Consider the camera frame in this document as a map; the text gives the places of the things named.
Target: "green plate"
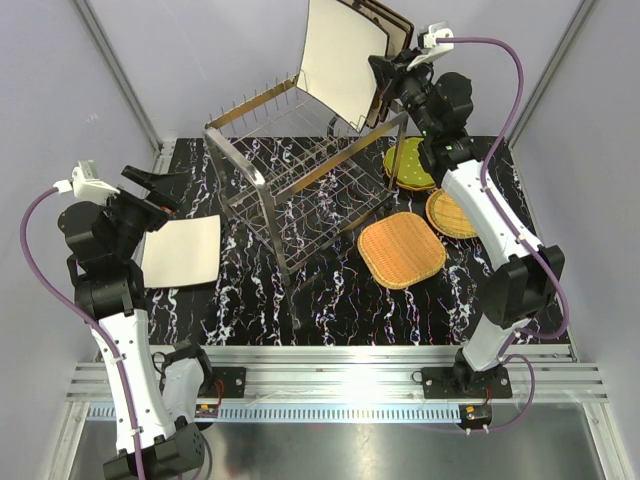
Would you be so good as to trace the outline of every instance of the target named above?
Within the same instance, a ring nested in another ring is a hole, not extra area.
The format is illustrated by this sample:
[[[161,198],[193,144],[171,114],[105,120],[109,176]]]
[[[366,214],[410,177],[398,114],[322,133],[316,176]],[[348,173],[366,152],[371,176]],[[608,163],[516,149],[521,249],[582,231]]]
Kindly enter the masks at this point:
[[[400,184],[407,185],[408,187],[418,189],[429,189],[435,187],[435,182],[431,175],[424,171],[422,165],[420,165],[420,159],[418,158],[418,144],[422,140],[421,137],[407,138],[404,141],[404,147],[402,148],[402,156],[398,159],[400,162],[400,169],[398,170],[398,182]],[[393,166],[393,156],[396,153],[396,146],[394,145],[384,156],[384,167],[387,173],[391,173],[391,167]]]

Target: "white wall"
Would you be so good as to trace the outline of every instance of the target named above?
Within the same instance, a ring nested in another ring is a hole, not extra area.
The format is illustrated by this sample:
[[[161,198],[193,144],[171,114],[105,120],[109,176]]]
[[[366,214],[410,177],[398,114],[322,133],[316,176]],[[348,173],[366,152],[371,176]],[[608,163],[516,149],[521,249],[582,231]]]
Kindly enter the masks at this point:
[[[599,2],[515,159],[543,239],[566,253],[578,353],[598,363],[640,474],[638,18],[637,0]]]
[[[101,176],[118,183],[125,164],[148,167],[153,152],[68,0],[5,5],[0,64],[0,465],[2,478],[39,479],[71,373],[95,347],[29,271],[20,219],[78,159],[94,158]],[[72,295],[70,251],[56,227],[69,202],[50,198],[29,238],[45,274]]]
[[[272,85],[300,66],[305,0],[90,0],[158,134],[200,136],[209,114]],[[527,78],[525,99],[579,0],[385,0],[416,25],[448,20],[458,36],[512,44]],[[495,47],[457,46],[438,72],[473,81],[474,134],[495,134],[512,105],[515,70]]]

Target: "wire rack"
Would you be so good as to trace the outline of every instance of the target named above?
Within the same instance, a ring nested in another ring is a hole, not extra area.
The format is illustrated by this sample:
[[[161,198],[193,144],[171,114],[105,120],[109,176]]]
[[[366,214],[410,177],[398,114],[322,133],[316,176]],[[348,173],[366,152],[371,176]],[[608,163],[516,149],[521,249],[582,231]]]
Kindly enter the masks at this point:
[[[296,87],[298,75],[211,120],[205,140],[228,216],[242,220],[276,256],[283,280],[389,199],[387,186],[350,157],[392,129],[396,158],[408,116],[359,132]]]

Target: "black mounting plate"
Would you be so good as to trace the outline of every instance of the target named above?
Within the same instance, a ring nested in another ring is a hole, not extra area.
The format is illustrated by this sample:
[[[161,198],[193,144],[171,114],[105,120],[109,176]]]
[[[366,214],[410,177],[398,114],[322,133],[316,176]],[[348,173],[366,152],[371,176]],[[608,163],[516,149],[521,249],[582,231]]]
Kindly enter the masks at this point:
[[[222,398],[244,398],[244,387],[247,383],[247,369],[244,367],[216,367],[212,366],[214,383],[222,380],[224,394]],[[200,395],[203,398],[218,398],[215,385],[208,392]]]
[[[461,393],[453,380],[452,367],[425,367],[420,370],[421,384],[424,398],[429,400],[460,400],[461,403],[470,399],[484,400],[486,390]],[[496,376],[491,382],[491,398],[512,398],[509,372],[503,366],[498,367]]]

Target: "black marble table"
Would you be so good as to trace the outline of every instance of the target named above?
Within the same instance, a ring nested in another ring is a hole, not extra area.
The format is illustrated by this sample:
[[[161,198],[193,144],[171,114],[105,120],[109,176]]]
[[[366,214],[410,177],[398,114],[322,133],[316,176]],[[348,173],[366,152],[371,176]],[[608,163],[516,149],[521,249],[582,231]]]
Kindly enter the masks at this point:
[[[394,140],[381,138],[353,159],[385,181],[382,159]],[[285,146],[293,142],[277,141]],[[491,141],[476,138],[485,151]],[[222,213],[215,172],[201,139],[178,140],[169,171],[191,172],[177,218]],[[490,174],[516,214],[532,228],[506,147],[496,153]],[[238,189],[245,188],[238,172],[231,177]],[[428,196],[397,189],[391,213],[411,211],[426,218]],[[476,292],[492,271],[482,243],[437,233],[447,250],[443,270],[407,289],[388,290],[373,280],[355,246],[362,228],[388,214],[380,209],[292,276],[294,316],[275,256],[244,224],[223,216],[217,282],[147,291],[151,343],[192,338],[206,345],[449,345],[467,340],[481,315]],[[530,328],[553,331],[561,320],[559,307],[552,305]],[[549,342],[523,337],[519,343]],[[569,340],[565,335],[551,343]]]

